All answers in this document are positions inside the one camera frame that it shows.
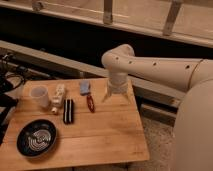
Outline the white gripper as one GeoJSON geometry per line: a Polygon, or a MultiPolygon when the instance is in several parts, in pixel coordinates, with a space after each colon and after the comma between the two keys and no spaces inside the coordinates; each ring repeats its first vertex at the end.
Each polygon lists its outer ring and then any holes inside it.
{"type": "Polygon", "coordinates": [[[102,102],[105,102],[112,94],[123,94],[127,101],[131,101],[131,94],[128,93],[127,75],[123,73],[110,73],[106,91],[102,102]]]}

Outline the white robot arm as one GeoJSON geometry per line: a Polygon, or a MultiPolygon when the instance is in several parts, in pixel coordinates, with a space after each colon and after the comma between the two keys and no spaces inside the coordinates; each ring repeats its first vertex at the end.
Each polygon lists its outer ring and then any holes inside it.
{"type": "Polygon", "coordinates": [[[106,51],[106,97],[127,94],[127,79],[136,93],[177,109],[169,171],[213,171],[213,59],[137,57],[122,44],[106,51]]]}

